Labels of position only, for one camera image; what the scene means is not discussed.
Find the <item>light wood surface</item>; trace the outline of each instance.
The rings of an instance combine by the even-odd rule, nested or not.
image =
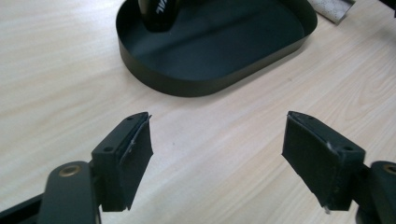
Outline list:
[[[326,215],[281,156],[289,110],[396,161],[396,19],[359,0],[335,26],[318,16],[304,46],[218,93],[162,94],[124,66],[121,0],[0,2],[0,210],[148,111],[154,150],[131,211],[103,223],[355,223]]]

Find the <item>screw hole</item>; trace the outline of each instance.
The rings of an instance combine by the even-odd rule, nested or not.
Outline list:
[[[81,170],[81,168],[78,165],[70,165],[70,166],[64,167],[59,172],[59,176],[67,177],[67,176],[70,176],[70,175],[75,175],[80,170]]]
[[[112,150],[113,150],[112,147],[105,147],[105,148],[103,149],[103,151],[105,151],[105,152],[111,152]]]
[[[392,174],[392,175],[396,175],[396,166],[395,165],[391,165],[391,164],[386,164],[384,165],[384,169]]]
[[[344,150],[346,150],[346,151],[353,151],[353,147],[344,147]]]

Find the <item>black plastic part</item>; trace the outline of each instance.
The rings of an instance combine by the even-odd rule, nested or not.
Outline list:
[[[396,163],[374,162],[369,185],[381,223],[396,223]]]
[[[149,114],[123,120],[92,152],[97,199],[104,212],[131,207],[152,156]]]
[[[37,221],[37,214],[40,209],[42,194],[35,196],[23,203],[0,213],[1,224],[34,224]]]
[[[151,33],[136,0],[117,16],[120,55],[156,91],[203,96],[220,91],[297,50],[315,30],[306,0],[189,0],[173,27]]]
[[[100,223],[87,162],[69,162],[50,173],[37,220],[37,224],[47,223]]]
[[[363,168],[365,151],[321,121],[289,112],[282,155],[330,210],[348,210],[350,179]]]

